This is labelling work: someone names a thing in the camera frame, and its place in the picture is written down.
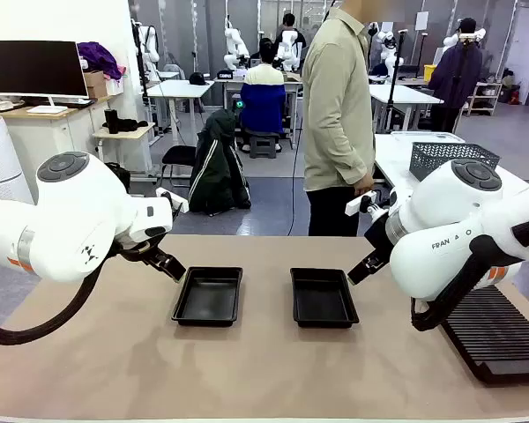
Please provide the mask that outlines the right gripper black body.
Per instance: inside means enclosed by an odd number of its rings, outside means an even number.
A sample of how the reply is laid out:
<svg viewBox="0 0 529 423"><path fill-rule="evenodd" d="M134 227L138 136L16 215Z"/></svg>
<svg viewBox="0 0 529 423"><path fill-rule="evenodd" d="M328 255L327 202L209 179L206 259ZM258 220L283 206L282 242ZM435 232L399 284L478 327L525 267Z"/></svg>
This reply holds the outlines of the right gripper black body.
<svg viewBox="0 0 529 423"><path fill-rule="evenodd" d="M370 228L365 232L365 238L374 248L370 256L376 260L389 260L393 249L393 243L385 229L388 218L389 213L384 211L380 217L372 222Z"/></svg>

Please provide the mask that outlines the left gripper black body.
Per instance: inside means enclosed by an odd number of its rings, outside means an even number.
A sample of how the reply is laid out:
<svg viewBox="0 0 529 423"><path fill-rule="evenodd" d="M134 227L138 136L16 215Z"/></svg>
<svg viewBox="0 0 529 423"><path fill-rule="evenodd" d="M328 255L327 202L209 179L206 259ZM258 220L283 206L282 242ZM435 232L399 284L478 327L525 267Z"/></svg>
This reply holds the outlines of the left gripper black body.
<svg viewBox="0 0 529 423"><path fill-rule="evenodd" d="M158 245L146 244L138 250L139 260L145 264L161 264L163 252Z"/></svg>

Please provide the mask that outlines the person's right hand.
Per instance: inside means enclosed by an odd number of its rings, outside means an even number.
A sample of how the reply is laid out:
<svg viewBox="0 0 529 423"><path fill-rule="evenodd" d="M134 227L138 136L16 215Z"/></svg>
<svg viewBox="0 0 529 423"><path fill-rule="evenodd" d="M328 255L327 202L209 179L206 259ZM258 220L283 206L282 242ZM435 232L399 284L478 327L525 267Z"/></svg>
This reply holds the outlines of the person's right hand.
<svg viewBox="0 0 529 423"><path fill-rule="evenodd" d="M358 182L354 184L354 195L360 197L372 190L375 182L370 173L366 173Z"/></svg>

